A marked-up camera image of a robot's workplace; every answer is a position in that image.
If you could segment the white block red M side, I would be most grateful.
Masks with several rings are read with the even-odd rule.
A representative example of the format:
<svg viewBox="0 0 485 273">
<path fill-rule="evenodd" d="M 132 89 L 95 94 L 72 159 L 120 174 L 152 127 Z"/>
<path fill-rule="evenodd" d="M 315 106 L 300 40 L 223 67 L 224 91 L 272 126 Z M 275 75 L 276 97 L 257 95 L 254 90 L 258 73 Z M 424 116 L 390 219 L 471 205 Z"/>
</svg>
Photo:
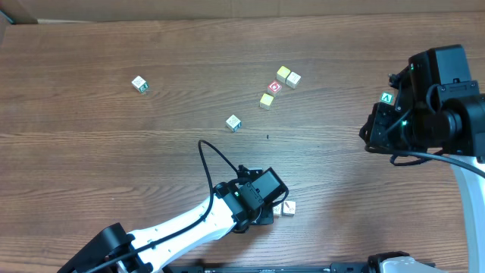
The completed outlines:
<svg viewBox="0 0 485 273">
<path fill-rule="evenodd" d="M 282 215 L 282 205 L 279 204 L 273 207 L 273 213 L 275 218 L 279 218 Z"/>
</svg>

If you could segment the white block red mark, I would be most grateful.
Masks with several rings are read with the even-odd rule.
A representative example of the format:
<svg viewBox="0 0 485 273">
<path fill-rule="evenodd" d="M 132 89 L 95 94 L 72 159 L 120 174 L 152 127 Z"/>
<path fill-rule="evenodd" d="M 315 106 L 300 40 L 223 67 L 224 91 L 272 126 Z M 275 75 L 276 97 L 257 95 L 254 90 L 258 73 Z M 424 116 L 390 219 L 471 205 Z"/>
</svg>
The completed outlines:
<svg viewBox="0 0 485 273">
<path fill-rule="evenodd" d="M 294 216 L 296 213 L 296 202 L 284 201 L 282 204 L 282 214 L 285 216 Z"/>
</svg>

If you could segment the white block blue side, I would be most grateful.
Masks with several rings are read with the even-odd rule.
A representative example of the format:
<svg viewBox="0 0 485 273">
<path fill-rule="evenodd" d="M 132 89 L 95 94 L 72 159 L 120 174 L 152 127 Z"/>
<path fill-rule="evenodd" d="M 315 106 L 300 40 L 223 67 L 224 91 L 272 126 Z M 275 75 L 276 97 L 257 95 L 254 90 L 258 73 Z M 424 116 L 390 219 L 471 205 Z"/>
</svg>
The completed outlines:
<svg viewBox="0 0 485 273">
<path fill-rule="evenodd" d="M 233 132 L 237 132 L 241 128 L 242 122 L 237 116 L 231 115 L 226 121 L 226 126 Z"/>
</svg>

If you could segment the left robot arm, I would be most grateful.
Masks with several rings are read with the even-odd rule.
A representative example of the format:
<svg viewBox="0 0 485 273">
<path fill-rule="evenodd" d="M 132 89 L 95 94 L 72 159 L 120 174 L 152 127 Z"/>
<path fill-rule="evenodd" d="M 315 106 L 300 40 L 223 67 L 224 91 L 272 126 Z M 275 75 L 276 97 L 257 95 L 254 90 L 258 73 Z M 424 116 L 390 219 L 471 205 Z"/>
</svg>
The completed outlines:
<svg viewBox="0 0 485 273">
<path fill-rule="evenodd" d="M 194 209 L 162 224 L 126 232 L 112 224 L 61 267 L 62 272 L 160 272 L 191 249 L 252 225 L 273 222 L 273 208 L 289 189 L 269 168 L 240 166 L 237 177 L 217 184 Z"/>
</svg>

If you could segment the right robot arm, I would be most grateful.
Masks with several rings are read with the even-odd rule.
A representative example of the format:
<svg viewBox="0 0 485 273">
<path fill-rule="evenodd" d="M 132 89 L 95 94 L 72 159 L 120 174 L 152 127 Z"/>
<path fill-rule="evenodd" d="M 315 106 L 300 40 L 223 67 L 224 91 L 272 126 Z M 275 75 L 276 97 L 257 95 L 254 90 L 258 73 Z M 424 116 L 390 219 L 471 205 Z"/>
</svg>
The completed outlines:
<svg viewBox="0 0 485 273">
<path fill-rule="evenodd" d="M 449 164 L 462 198 L 468 270 L 484 270 L 484 95 L 462 45 L 413 55 L 389 75 L 395 96 L 383 93 L 359 136 L 369 153 L 412 157 L 410 166 Z"/>
</svg>

